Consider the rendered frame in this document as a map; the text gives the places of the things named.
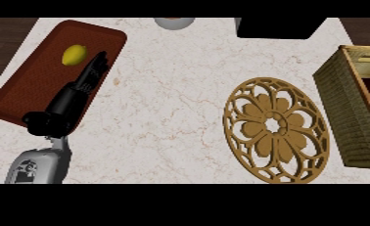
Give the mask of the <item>dark red placemat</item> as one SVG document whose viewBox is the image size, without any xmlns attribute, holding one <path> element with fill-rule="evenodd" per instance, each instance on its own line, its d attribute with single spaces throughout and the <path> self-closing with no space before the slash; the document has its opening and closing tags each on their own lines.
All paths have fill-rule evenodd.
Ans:
<svg viewBox="0 0 370 226">
<path fill-rule="evenodd" d="M 0 119 L 27 126 L 26 113 L 46 109 L 61 88 L 77 79 L 101 51 L 107 52 L 107 64 L 113 68 L 126 40 L 122 30 L 73 20 L 61 22 L 0 87 Z M 63 65 L 63 55 L 73 45 L 88 48 L 88 58 L 69 67 Z"/>
</svg>

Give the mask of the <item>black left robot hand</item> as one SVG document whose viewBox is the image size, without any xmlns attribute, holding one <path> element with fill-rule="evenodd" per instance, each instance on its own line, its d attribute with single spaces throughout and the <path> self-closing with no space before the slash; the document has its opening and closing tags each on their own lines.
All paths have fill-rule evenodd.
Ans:
<svg viewBox="0 0 370 226">
<path fill-rule="evenodd" d="M 108 70 L 107 52 L 101 51 L 86 65 L 79 78 L 69 82 L 43 112 L 29 112 L 23 121 L 34 136 L 67 136 L 82 118 L 88 100 Z"/>
</svg>

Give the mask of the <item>yellow tomato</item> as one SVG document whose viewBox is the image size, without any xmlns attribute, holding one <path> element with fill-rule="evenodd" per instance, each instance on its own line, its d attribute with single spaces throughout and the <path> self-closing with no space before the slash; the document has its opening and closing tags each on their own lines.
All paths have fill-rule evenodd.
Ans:
<svg viewBox="0 0 370 226">
<path fill-rule="evenodd" d="M 76 66 L 88 57 L 88 47 L 83 45 L 73 45 L 64 52 L 63 65 Z"/>
</svg>

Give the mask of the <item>black appliance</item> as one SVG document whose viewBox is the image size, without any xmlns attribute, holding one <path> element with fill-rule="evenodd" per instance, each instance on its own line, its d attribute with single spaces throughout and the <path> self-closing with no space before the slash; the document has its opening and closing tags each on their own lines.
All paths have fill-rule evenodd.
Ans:
<svg viewBox="0 0 370 226">
<path fill-rule="evenodd" d="M 236 18 L 240 38 L 308 39 L 325 18 Z"/>
</svg>

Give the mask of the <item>wicker basket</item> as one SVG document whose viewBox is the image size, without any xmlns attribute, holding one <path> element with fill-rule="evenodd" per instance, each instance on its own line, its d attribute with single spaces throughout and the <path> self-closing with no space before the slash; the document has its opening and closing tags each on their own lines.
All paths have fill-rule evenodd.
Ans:
<svg viewBox="0 0 370 226">
<path fill-rule="evenodd" d="M 342 163 L 370 168 L 370 46 L 341 45 L 314 80 Z"/>
</svg>

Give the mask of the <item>round wooden floral trivet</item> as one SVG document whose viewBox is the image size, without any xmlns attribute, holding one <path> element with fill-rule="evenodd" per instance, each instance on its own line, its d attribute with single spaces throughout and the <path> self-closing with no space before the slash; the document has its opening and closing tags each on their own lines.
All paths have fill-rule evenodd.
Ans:
<svg viewBox="0 0 370 226">
<path fill-rule="evenodd" d="M 222 116 L 230 150 L 246 170 L 268 183 L 308 183 L 330 155 L 330 133 L 317 106 L 286 81 L 256 77 L 227 99 Z"/>
</svg>

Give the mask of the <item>grey bowl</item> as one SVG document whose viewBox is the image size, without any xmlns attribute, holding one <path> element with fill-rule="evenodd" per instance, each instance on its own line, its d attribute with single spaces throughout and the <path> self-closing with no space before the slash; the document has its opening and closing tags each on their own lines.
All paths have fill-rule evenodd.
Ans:
<svg viewBox="0 0 370 226">
<path fill-rule="evenodd" d="M 156 18 L 154 22 L 162 28 L 168 30 L 180 30 L 188 27 L 193 24 L 194 20 L 194 18 Z"/>
</svg>

